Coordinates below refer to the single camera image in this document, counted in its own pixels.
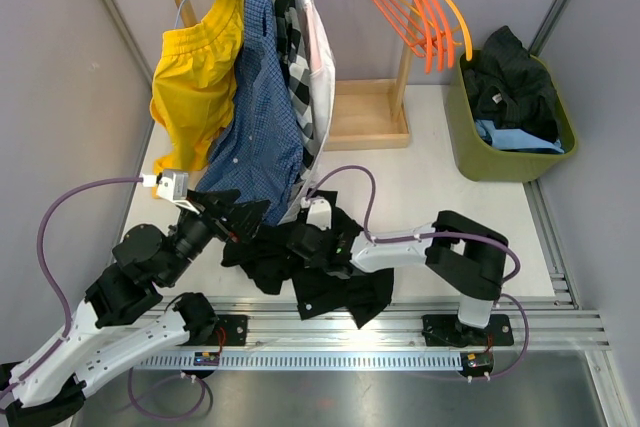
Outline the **black garment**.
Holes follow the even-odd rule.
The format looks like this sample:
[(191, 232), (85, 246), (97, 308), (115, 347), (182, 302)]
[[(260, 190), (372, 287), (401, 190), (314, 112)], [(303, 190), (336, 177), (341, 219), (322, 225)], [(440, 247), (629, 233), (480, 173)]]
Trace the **black garment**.
[(287, 242), (306, 218), (307, 213), (302, 211), (293, 222), (261, 226), (248, 243), (226, 244), (221, 265), (241, 268), (256, 287), (268, 295), (280, 294), (283, 283), (290, 280), (303, 320), (346, 308), (356, 326), (362, 328), (391, 303), (394, 270), (355, 273), (341, 279), (320, 268), (305, 266), (304, 259), (289, 249)]

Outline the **light blue shirt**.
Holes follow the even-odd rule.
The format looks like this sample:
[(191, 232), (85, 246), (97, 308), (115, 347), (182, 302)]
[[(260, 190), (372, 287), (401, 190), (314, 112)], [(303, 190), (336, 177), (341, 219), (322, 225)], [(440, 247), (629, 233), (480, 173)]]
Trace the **light blue shirt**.
[(476, 132), (492, 148), (499, 151), (564, 154), (560, 140), (549, 142), (522, 129), (499, 129), (491, 120), (476, 120)]

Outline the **black striped shirt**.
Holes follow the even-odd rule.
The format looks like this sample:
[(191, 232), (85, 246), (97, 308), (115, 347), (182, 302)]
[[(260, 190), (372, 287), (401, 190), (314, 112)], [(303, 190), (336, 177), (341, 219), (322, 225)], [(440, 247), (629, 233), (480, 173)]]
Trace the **black striped shirt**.
[(557, 91), (546, 68), (508, 26), (494, 31), (462, 69), (471, 114), (498, 129), (518, 129), (541, 140), (559, 138)]

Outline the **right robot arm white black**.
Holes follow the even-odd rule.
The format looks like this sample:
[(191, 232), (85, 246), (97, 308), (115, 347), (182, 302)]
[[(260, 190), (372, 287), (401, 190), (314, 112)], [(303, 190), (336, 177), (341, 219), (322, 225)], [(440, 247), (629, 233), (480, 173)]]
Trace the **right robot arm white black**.
[(450, 210), (430, 225), (383, 236), (298, 224), (286, 247), (305, 267), (341, 280), (389, 269), (430, 270), (460, 294), (453, 327), (466, 343), (488, 333), (511, 255), (503, 235)]

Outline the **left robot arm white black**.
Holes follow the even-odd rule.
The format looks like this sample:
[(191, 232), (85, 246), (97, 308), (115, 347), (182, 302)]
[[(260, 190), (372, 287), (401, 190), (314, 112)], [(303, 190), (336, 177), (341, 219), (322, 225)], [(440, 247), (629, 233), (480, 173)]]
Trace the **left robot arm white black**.
[(187, 292), (164, 314), (134, 332), (133, 325), (163, 299), (214, 239), (247, 243), (270, 203), (241, 202), (237, 190), (196, 193), (179, 203), (168, 232), (151, 224), (130, 229), (114, 247), (114, 262), (86, 290), (69, 325), (36, 354), (1, 367), (1, 384), (14, 400), (11, 426), (55, 426), (74, 416), (113, 378), (173, 346), (203, 345), (218, 317), (202, 293)]

